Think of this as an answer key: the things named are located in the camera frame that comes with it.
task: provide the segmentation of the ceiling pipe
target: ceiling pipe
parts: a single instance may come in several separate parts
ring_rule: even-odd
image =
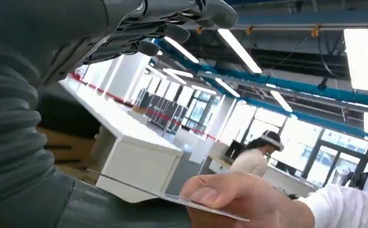
[[[325,105],[331,105],[331,106],[339,107],[339,108],[348,108],[350,110],[357,111],[357,112],[362,112],[362,113],[368,112],[367,107],[352,105],[352,104],[344,103],[344,102],[338,101],[338,100],[329,100],[329,99],[325,99],[325,98],[315,97],[315,96],[312,96],[312,95],[310,96],[310,95],[303,94],[301,92],[288,90],[288,89],[283,89],[283,88],[271,88],[271,87],[267,87],[266,85],[263,85],[263,84],[260,84],[260,83],[251,82],[251,81],[238,79],[238,78],[233,78],[233,77],[229,77],[229,76],[224,76],[224,75],[220,75],[220,74],[208,74],[204,71],[199,71],[198,76],[207,77],[207,78],[211,78],[211,79],[215,79],[215,78],[218,77],[218,78],[222,79],[223,81],[229,81],[229,82],[237,83],[237,84],[240,84],[240,85],[243,84],[243,85],[256,87],[256,88],[261,88],[261,89],[266,89],[266,90],[278,91],[279,93],[281,93],[283,95],[294,96],[294,97],[297,97],[297,98],[300,98],[300,99],[305,99],[305,100],[309,100],[309,101],[313,101],[313,102],[317,102],[317,103],[321,103],[321,104],[325,104]]]

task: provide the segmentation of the fingernail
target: fingernail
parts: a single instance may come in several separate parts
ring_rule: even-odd
[[[191,199],[202,204],[211,204],[218,197],[218,192],[212,188],[203,188],[192,195]]]

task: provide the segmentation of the white shirt sleeve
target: white shirt sleeve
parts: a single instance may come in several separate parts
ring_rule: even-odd
[[[314,228],[368,228],[368,193],[327,185],[300,198],[314,215]]]

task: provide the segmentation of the white pillar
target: white pillar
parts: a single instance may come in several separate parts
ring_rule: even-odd
[[[131,56],[120,56],[113,61],[113,70],[109,70],[108,78],[101,84],[105,92],[128,100],[134,92],[139,77],[145,72],[150,57],[142,53]]]
[[[227,121],[232,115],[233,108],[237,103],[237,99],[231,99],[228,97],[222,98],[222,104],[219,109],[218,114],[215,116],[215,119],[209,124],[206,133],[219,139],[222,134],[223,129],[225,128]]]

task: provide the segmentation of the glass wall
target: glass wall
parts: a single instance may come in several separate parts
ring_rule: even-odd
[[[210,110],[214,104],[219,103],[219,100],[220,97],[197,90],[190,99],[190,107],[185,114],[182,125],[194,129],[195,134],[203,135],[213,114],[210,113]]]

